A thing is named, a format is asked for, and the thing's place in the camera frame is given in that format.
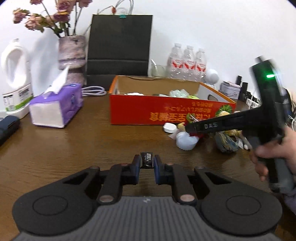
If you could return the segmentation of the person's right hand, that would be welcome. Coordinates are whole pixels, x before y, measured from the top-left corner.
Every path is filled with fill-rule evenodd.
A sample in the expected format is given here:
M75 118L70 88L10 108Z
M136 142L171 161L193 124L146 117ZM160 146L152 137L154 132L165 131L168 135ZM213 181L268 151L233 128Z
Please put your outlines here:
M285 137L281 144L271 141L250 152L250 159L254 163L255 171L259 175L260 181L265 181L268 177L268 168L261 163L258 158L284 158L290 171L295 175L295 132L290 127L285 127Z

